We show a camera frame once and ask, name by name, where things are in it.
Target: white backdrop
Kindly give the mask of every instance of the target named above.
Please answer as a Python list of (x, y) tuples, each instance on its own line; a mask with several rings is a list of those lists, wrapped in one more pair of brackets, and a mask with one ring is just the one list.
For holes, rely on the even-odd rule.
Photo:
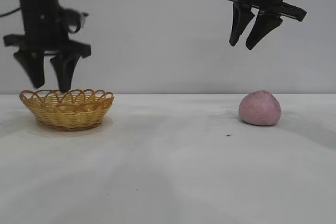
[[(73, 39), (92, 44), (80, 60), (73, 88), (116, 93), (336, 93), (336, 0), (286, 0), (305, 9), (303, 23), (283, 25), (253, 51), (245, 47), (251, 25), (236, 47), (228, 43), (232, 3), (225, 0), (60, 0), (90, 13)], [(0, 0), (0, 13), (18, 0)], [(20, 14), (0, 19), (0, 36), (22, 33)], [(0, 46), (0, 93), (31, 89)], [(44, 88), (56, 89), (46, 60)]]

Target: black robotic gripper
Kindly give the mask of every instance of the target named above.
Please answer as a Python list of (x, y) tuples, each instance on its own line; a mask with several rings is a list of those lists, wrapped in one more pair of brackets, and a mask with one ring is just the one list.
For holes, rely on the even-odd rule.
[(69, 33), (77, 33), (88, 14), (64, 9), (58, 0), (20, 0), (20, 7), (25, 35), (5, 36), (5, 46), (19, 47), (14, 57), (35, 88), (45, 83), (44, 57), (54, 56), (50, 62), (56, 72), (59, 89), (68, 91), (79, 58), (91, 55), (90, 45), (70, 40)]
[(246, 46), (252, 50), (269, 32), (282, 23), (281, 16), (303, 21), (307, 12), (296, 6), (283, 2), (283, 0), (229, 0), (233, 1), (233, 25), (230, 44), (235, 46), (254, 18), (252, 8), (259, 9), (254, 27), (247, 38)]

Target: white table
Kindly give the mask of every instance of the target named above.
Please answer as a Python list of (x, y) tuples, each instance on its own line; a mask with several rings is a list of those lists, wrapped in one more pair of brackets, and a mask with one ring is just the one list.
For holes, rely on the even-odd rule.
[(278, 95), (275, 127), (238, 121), (242, 98), (117, 95), (63, 133), (0, 96), (0, 223), (336, 223), (336, 95)]

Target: pink clay ball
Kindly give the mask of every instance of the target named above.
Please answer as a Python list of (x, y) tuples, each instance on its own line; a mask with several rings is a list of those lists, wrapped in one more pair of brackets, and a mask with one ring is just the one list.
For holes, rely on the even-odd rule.
[(246, 96), (239, 106), (240, 119), (256, 126), (273, 126), (281, 118), (278, 100), (267, 91), (257, 91)]

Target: woven basket rim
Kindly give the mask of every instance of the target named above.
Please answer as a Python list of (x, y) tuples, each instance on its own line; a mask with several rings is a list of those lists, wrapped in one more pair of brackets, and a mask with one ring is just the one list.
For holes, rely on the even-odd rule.
[[(88, 102), (81, 102), (80, 104), (75, 104), (77, 101), (76, 97), (79, 97), (80, 95), (84, 96), (95, 96), (99, 98), (103, 98), (103, 101), (88, 101)], [(69, 102), (63, 102), (63, 100), (70, 96), (73, 103)], [(56, 97), (57, 102), (56, 103), (49, 103), (46, 101), (47, 97)], [(104, 91), (104, 90), (96, 90), (93, 89), (74, 89), (70, 90), (66, 93), (61, 93), (59, 90), (39, 90), (39, 91), (30, 91), (30, 90), (24, 90), (19, 95), (20, 100), (24, 105), (26, 105), (28, 108), (32, 108), (35, 106), (38, 106), (40, 108), (43, 108), (45, 110), (54, 110), (56, 109), (57, 112), (62, 113), (68, 113), (64, 112), (60, 109), (60, 107), (70, 106), (73, 108), (73, 113), (78, 112), (88, 112), (88, 110), (85, 109), (88, 105), (95, 105), (95, 108), (91, 108), (90, 111), (96, 110), (98, 107), (103, 106), (105, 103), (113, 103), (114, 101), (114, 94), (111, 91)]]

